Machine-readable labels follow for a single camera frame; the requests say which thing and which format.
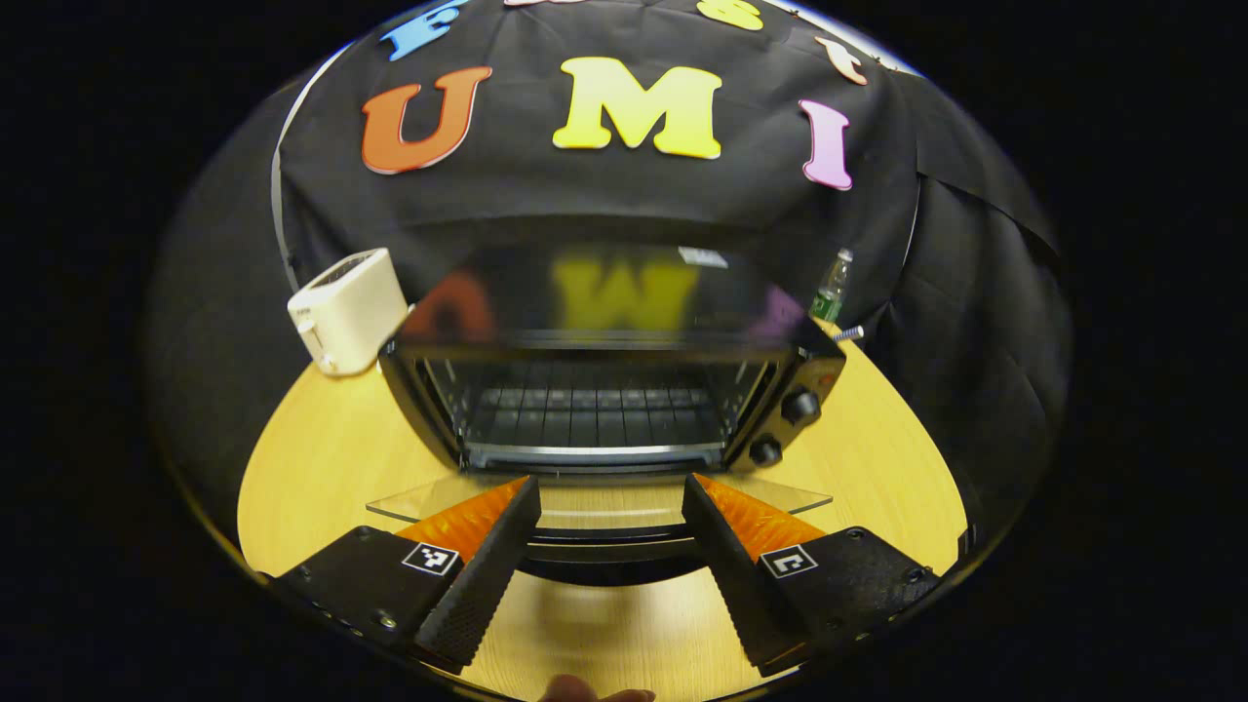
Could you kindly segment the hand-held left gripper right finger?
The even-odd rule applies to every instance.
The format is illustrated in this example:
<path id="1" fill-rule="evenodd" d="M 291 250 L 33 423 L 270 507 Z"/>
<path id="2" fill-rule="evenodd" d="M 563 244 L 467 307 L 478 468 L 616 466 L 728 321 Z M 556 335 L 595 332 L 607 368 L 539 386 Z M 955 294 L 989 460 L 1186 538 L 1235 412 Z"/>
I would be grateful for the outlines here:
<path id="1" fill-rule="evenodd" d="M 942 582 L 862 526 L 825 532 L 701 473 L 683 483 L 681 515 L 763 676 L 846 656 Z"/>

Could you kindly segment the white toaster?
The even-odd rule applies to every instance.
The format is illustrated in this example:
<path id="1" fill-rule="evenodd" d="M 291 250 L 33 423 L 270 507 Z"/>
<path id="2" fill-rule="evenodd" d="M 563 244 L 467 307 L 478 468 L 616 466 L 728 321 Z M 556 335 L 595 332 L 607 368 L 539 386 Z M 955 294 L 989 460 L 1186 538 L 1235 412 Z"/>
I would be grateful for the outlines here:
<path id="1" fill-rule="evenodd" d="M 371 368 L 409 310 L 388 249 L 339 259 L 287 301 L 295 332 L 326 376 Z"/>

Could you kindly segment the green plastic bottle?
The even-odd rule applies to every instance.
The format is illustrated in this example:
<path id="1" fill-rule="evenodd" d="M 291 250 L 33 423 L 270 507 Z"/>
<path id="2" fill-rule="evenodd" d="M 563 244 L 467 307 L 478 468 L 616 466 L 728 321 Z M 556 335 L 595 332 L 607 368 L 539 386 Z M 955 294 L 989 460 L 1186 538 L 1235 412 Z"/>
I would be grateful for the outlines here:
<path id="1" fill-rule="evenodd" d="M 847 277 L 854 262 L 851 249 L 839 249 L 837 257 L 820 281 L 814 299 L 807 306 L 807 315 L 826 324 L 837 324 L 847 292 Z"/>

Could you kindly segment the black electric oven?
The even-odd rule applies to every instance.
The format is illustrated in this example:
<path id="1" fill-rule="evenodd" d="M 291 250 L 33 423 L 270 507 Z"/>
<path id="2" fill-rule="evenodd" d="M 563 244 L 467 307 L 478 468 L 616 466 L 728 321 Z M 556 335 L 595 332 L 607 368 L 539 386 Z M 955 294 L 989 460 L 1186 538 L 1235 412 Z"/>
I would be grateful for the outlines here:
<path id="1" fill-rule="evenodd" d="M 846 356 L 740 254 L 552 244 L 468 254 L 378 361 L 456 475 L 539 481 L 525 573 L 624 586 L 699 566 L 681 507 L 641 488 L 778 465 Z"/>

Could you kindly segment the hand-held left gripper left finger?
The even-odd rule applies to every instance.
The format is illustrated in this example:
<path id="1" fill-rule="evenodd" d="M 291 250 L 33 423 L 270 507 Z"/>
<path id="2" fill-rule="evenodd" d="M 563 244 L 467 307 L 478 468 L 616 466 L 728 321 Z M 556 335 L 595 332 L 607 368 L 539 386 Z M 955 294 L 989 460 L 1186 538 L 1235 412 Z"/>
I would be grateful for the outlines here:
<path id="1" fill-rule="evenodd" d="M 397 533 L 347 530 L 271 582 L 367 645 L 461 675 L 540 516 L 538 483 L 524 476 Z"/>

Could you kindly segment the black backdrop cloth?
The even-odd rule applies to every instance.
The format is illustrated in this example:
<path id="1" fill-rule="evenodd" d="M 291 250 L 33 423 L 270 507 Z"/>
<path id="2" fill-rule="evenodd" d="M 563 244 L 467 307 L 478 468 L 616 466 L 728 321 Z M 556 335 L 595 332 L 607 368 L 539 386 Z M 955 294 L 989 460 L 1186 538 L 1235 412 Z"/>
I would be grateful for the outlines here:
<path id="1" fill-rule="evenodd" d="M 721 79 L 718 157 L 558 147 L 567 59 L 641 89 Z M 1053 225 L 948 94 L 856 27 L 768 0 L 429 0 L 265 99 L 163 239 L 139 324 L 161 432 L 235 538 L 245 465 L 307 365 L 286 305 L 388 249 L 406 297 L 474 249 L 578 235 L 744 254 L 801 304 L 839 249 L 842 324 L 914 408 L 987 541 L 1048 468 L 1073 373 Z"/>

